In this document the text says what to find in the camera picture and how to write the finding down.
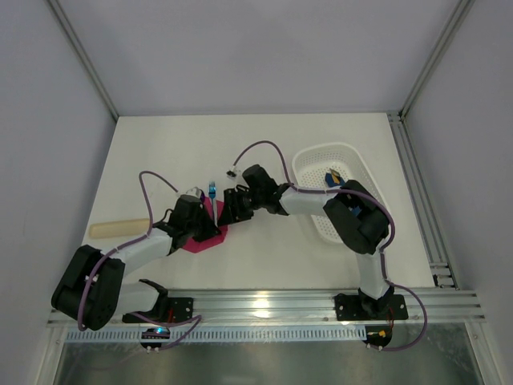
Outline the pink paper napkin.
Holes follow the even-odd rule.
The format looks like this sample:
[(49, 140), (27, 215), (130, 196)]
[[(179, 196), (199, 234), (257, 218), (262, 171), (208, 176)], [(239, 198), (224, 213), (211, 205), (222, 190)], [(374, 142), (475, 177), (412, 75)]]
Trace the pink paper napkin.
[[(213, 208), (212, 208), (212, 202), (209, 198), (205, 199), (204, 207), (206, 208), (208, 215), (213, 220), (214, 213), (213, 213)], [(193, 238), (189, 238), (184, 246), (184, 250), (188, 251), (189, 253), (200, 253), (202, 251), (205, 251), (206, 249), (210, 249), (212, 247), (215, 247), (215, 246), (223, 243), (227, 234), (228, 234), (228, 226), (223, 225), (220, 227), (220, 234), (218, 234), (215, 237), (212, 237), (206, 241), (198, 242), (198, 241), (195, 241)]]

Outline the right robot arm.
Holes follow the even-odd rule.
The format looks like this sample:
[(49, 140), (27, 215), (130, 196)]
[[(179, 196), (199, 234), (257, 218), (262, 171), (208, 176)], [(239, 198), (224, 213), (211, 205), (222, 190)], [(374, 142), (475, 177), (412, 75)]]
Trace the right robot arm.
[(278, 184), (259, 164), (246, 169), (244, 185), (224, 191), (219, 225), (233, 225), (252, 218), (258, 209), (292, 216), (308, 215), (329, 220), (343, 244), (357, 257), (360, 274), (358, 300), (369, 318), (385, 316), (394, 286), (386, 275), (384, 249), (394, 238), (391, 215), (359, 182), (346, 181), (340, 188), (316, 190)]

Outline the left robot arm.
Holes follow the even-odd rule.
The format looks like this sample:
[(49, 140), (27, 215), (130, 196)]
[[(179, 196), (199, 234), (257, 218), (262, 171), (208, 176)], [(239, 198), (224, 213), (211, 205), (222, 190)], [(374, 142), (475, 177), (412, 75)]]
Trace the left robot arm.
[(80, 246), (50, 303), (73, 318), (81, 331), (99, 330), (120, 314), (129, 322), (170, 322), (173, 300), (168, 289), (148, 279), (127, 284), (124, 278), (151, 261), (170, 256), (190, 240), (203, 243), (221, 234), (204, 202), (182, 195), (169, 218), (153, 224), (143, 236), (108, 252)]

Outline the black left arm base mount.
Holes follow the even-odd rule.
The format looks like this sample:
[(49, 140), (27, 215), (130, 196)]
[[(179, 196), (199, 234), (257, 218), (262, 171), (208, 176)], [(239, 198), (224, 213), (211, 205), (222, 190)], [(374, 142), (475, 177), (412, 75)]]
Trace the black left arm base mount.
[(188, 321), (193, 316), (193, 298), (178, 297), (170, 298), (165, 297), (158, 299), (153, 308), (149, 311), (139, 314), (142, 316), (137, 317), (134, 314), (124, 314), (122, 317), (123, 323), (137, 323), (137, 322), (157, 322), (157, 323), (180, 323)]

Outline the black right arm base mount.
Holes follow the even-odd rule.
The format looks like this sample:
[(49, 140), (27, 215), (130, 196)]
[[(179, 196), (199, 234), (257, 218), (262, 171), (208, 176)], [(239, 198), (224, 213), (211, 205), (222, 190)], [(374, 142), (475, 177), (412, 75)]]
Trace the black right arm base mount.
[(402, 321), (409, 318), (405, 299), (400, 294), (379, 300), (360, 294), (337, 294), (333, 300), (338, 321)]

